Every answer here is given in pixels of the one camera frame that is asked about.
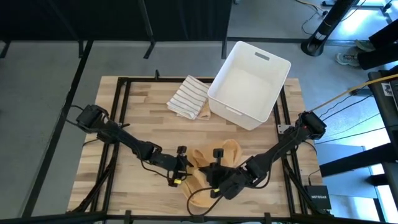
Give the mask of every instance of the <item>sneaker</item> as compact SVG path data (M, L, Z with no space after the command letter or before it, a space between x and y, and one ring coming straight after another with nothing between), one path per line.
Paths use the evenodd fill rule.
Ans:
M373 44L368 40L355 40L355 45L357 46L357 48L366 52L371 52L375 50Z
M359 67L359 61L356 54L336 54L336 61L340 65L351 65L354 67Z

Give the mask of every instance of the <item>yellow cable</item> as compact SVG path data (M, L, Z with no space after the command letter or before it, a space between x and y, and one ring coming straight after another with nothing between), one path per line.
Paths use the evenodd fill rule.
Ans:
M390 75L390 76L387 76L387 77L384 77L384 78L378 78L378 79L375 79L375 80L372 80L372 81L368 81L368 82L366 82L366 83L362 83L362 84L360 84L360 85L354 86L354 87L350 88L349 90L345 91L344 93L342 93L342 94L340 94L340 95L334 97L333 99L327 101L326 103L322 103L321 105L317 106L316 108L310 110L310 112L311 112L311 111L315 111L315 110L321 108L322 106L325 106L325 105L327 105L328 103L330 103L330 102L332 102L332 101L334 101L334 100L336 100L336 99L342 97L344 94L347 94L347 93L349 93L349 92L352 92L352 91L354 91L354 90L356 90L356 89L362 88L362 87L364 87L364 86L366 86L366 85L370 85L370 84L373 84L373 83L381 82L381 81L384 81L384 80L390 80L390 79L393 79L393 78L398 78L398 74Z
M313 6L313 7L317 8L317 9L321 10L321 12L323 12L323 9L321 7L319 7L319 6L317 6L316 4L312 4L310 2L305 2L305 1L301 1L301 0L296 0L296 1L298 1L298 2L300 2L302 4L307 4L307 5Z

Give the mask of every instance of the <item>black curtain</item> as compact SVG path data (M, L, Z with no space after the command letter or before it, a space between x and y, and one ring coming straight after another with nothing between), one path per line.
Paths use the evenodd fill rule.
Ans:
M46 0L1 0L0 38L73 40Z
M156 41L224 40L231 0L145 0Z
M149 39L137 0L53 1L80 39Z

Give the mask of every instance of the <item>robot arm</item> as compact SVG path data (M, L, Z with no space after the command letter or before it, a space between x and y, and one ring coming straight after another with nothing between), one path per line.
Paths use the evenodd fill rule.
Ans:
M273 162L289 150L306 140L320 139L325 133L326 124L313 112L303 112L295 124L284 132L283 139L267 152L250 157L237 168L223 167L213 163L200 170L207 176L209 184L219 189L217 195L226 199L237 196L243 188L257 188L271 169Z
M162 148L152 142L140 141L122 129L118 123L111 121L108 112L97 106L88 105L77 117L77 126L86 133L97 133L97 138L105 143L121 142L129 147L133 154L150 165L174 172L173 179L180 179L186 166L192 166L185 156L187 148L180 146L177 156L162 153ZM176 187L174 180L169 185Z
M192 166L184 155L187 149L185 146L178 147L176 157L163 154L160 146L136 139L109 118L105 122L105 118L108 118L106 110L96 105L88 105L77 117L76 125L86 133L97 133L97 138L105 143L119 141L125 144L138 159L174 172L173 179L180 179L183 175L180 171L185 170L186 166ZM210 186L218 189L217 193L212 192L212 197L222 195L230 200L245 187L258 188L257 185L267 177L273 162L303 141L320 139L325 128L326 124L315 113L303 112L295 126L284 131L284 137L278 144L265 153L250 157L237 168L221 166L223 150L215 149L217 162L208 167L200 167ZM177 186L173 181L169 180L169 185Z

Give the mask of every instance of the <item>bin handle cutout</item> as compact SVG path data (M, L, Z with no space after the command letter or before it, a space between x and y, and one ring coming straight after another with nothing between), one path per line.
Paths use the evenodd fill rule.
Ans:
M260 57L260 58L262 58L264 60L268 60L269 61L269 57L267 57L267 56L265 56L263 54L260 54L259 52L254 53L254 55L257 56L257 57Z
M232 109L232 108L229 108L229 107L225 107L225 109L227 109L227 110L229 110L229 111L231 111L231 112L234 112L234 113L236 113L237 115L239 115L239 116L241 116L242 115L242 113L240 113L240 112L238 112L238 111L236 111L236 110L234 110L234 109Z

